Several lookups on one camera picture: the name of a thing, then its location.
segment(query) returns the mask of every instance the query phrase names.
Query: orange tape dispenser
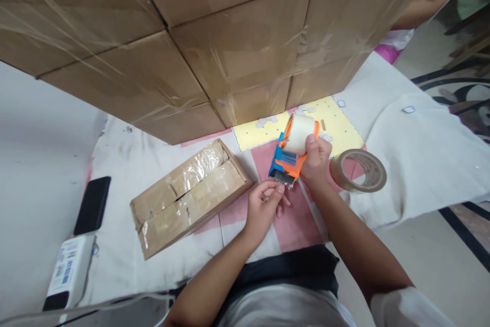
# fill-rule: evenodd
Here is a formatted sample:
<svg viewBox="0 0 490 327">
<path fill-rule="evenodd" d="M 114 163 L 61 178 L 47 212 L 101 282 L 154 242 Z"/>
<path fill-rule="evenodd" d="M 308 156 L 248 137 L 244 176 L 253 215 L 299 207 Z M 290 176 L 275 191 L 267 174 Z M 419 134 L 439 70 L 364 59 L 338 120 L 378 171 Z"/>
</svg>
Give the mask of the orange tape dispenser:
<svg viewBox="0 0 490 327">
<path fill-rule="evenodd" d="M 291 114 L 286 129 L 279 136 L 269 177 L 292 188 L 306 159 L 306 137 L 315 134 L 318 138 L 320 122 L 312 117 Z"/>
</svg>

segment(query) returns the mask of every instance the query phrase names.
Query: patterned rug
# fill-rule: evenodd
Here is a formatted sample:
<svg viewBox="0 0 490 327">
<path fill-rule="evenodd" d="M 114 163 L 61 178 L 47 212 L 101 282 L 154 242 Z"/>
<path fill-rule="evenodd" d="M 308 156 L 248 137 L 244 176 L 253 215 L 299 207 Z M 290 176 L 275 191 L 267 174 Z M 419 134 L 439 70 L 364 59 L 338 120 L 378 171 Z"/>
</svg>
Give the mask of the patterned rug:
<svg viewBox="0 0 490 327">
<path fill-rule="evenodd" d="M 490 145 L 490 80 L 476 77 L 477 70 L 470 61 L 412 81 Z M 490 272 L 490 203 L 465 202 L 439 212 Z"/>
</svg>

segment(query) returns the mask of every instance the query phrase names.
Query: yellow paper sheet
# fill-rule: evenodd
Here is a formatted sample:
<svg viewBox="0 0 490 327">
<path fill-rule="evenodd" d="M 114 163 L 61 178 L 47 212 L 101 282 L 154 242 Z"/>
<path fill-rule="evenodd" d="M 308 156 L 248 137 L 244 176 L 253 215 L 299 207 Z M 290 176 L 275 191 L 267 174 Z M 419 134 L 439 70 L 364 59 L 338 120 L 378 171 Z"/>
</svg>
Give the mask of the yellow paper sheet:
<svg viewBox="0 0 490 327">
<path fill-rule="evenodd" d="M 236 137 L 236 142 L 240 151 L 246 151 L 265 143 L 277 140 L 279 135 L 284 130 L 289 119 L 287 112 L 275 115 L 277 122 L 273 123 L 268 120 L 264 126 L 257 128 L 258 120 L 249 123 L 240 124 L 233 127 L 233 133 Z"/>
<path fill-rule="evenodd" d="M 348 149 L 364 146 L 364 140 L 331 96 L 301 105 L 298 112 L 311 116 L 319 122 L 322 120 L 325 122 L 326 130 L 323 131 L 321 127 L 321 132 L 333 138 L 331 142 L 332 157 L 336 157 Z M 278 139 L 281 132 L 286 128 L 289 114 L 284 112 L 275 117 L 277 122 L 269 120 L 261 128 L 256 127 L 258 120 L 233 127 L 240 151 L 243 152 Z"/>
<path fill-rule="evenodd" d="M 305 115 L 315 118 L 320 123 L 322 119 L 325 122 L 325 131 L 320 124 L 320 132 L 325 132 L 333 138 L 331 142 L 331 157 L 337 157 L 351 148 L 362 148 L 364 146 L 364 140 L 361 135 L 331 96 L 301 105 L 301 107 L 304 106 L 314 108 L 314 112 L 311 113 L 303 110 Z"/>
</svg>

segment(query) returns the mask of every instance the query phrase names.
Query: white wall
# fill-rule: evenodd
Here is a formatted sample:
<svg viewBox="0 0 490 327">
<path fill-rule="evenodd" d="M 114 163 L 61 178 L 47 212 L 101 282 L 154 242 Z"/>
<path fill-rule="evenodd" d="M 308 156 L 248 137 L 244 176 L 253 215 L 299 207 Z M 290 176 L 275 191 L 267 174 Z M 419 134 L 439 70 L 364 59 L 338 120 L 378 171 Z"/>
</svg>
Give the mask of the white wall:
<svg viewBox="0 0 490 327">
<path fill-rule="evenodd" d="M 41 310 L 106 116 L 0 62 L 0 320 Z"/>
</svg>

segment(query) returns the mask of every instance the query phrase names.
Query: hand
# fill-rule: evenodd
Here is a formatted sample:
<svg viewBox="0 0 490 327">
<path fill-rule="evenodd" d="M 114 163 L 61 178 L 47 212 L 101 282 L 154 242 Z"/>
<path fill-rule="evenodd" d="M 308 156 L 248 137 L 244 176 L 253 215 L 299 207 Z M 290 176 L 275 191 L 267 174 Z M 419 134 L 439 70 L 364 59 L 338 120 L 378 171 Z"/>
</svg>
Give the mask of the hand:
<svg viewBox="0 0 490 327">
<path fill-rule="evenodd" d="M 291 202 L 284 196 L 284 189 L 282 183 L 265 180 L 250 192 L 247 221 L 242 233 L 253 247 L 257 248 L 262 243 L 274 216 L 281 217 L 283 206 L 291 206 Z"/>
<path fill-rule="evenodd" d="M 306 157 L 301 168 L 301 177 L 311 189 L 314 185 L 327 183 L 327 165 L 332 152 L 332 144 L 314 134 L 306 137 Z"/>
</svg>

